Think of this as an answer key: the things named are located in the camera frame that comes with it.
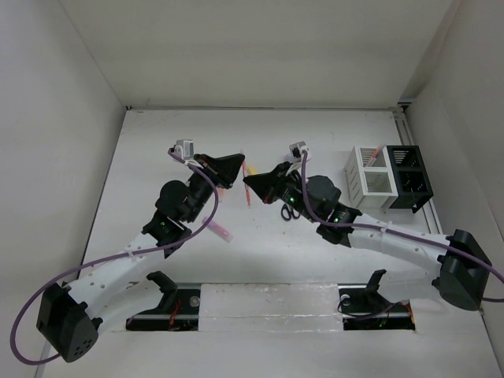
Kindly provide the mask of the orange highlighter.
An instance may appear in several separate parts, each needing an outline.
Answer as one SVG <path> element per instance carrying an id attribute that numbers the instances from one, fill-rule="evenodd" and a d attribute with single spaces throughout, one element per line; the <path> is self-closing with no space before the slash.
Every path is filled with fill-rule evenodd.
<path id="1" fill-rule="evenodd" d="M 223 188 L 218 188 L 217 192 L 218 192 L 218 197 L 219 197 L 219 203 L 222 203 L 224 201 L 224 196 L 226 194 L 226 190 Z"/>

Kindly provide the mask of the blue pen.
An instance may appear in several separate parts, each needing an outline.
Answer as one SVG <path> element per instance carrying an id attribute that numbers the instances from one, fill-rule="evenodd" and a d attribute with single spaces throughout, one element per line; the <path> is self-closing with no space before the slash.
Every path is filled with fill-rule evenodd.
<path id="1" fill-rule="evenodd" d="M 367 165 L 368 167 L 373 166 L 373 164 L 376 161 L 377 155 L 378 155 L 378 152 L 373 153 L 373 155 L 371 156 L 371 158 L 370 158 L 370 160 L 368 162 L 368 165 Z"/>

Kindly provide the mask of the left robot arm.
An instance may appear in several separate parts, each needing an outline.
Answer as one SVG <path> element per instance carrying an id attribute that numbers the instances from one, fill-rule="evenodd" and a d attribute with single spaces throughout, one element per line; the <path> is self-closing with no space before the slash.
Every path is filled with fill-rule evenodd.
<path id="1" fill-rule="evenodd" d="M 162 186 L 153 217 L 123 252 L 87 263 L 90 272 L 77 280 L 56 278 L 47 284 L 36 327 L 58 357 L 77 361 L 115 322 L 145 309 L 164 313 L 175 305 L 178 287 L 159 268 L 195 237 L 187 224 L 209 199 L 218 199 L 219 188 L 232 188 L 244 160 L 243 154 L 196 154 L 184 161 L 191 176 Z"/>

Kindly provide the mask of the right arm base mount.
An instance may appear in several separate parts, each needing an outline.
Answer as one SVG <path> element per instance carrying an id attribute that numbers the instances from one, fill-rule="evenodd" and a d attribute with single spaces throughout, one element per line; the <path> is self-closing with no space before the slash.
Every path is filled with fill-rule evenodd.
<path id="1" fill-rule="evenodd" d="M 389 302 L 378 293 L 385 273 L 385 269 L 375 271 L 366 284 L 339 285 L 337 311 L 344 331 L 416 330 L 409 301 Z"/>

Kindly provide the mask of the purple highlighter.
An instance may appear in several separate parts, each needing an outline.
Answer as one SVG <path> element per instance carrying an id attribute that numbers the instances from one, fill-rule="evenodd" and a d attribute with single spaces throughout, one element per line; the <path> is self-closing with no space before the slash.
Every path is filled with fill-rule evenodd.
<path id="1" fill-rule="evenodd" d="M 232 233 L 214 220 L 204 217 L 202 219 L 202 224 L 206 226 L 206 229 L 223 239 L 226 243 L 230 243 L 233 240 Z"/>

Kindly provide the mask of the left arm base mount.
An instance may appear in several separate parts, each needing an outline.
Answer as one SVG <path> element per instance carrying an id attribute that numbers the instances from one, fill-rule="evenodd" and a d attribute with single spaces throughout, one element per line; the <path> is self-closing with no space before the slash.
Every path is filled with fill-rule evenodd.
<path id="1" fill-rule="evenodd" d="M 201 303 L 200 283 L 175 283 L 163 272 L 152 272 L 146 278 L 157 285 L 155 294 L 162 294 L 156 306 L 145 309 L 126 320 L 131 332 L 196 332 Z"/>

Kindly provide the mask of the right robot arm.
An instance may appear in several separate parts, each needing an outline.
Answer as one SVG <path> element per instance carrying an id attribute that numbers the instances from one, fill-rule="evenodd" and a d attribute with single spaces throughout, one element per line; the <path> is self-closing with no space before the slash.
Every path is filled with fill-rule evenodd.
<path id="1" fill-rule="evenodd" d="M 364 290 L 371 309 L 414 298 L 441 298 L 468 311 L 480 308 L 491 262 L 471 233 L 457 229 L 452 235 L 433 235 L 377 220 L 342 204 L 340 189 L 328 177 L 305 177 L 289 162 L 243 182 L 265 204 L 280 200 L 316 222 L 317 234 L 331 244 L 375 251 L 419 268 L 376 270 Z"/>

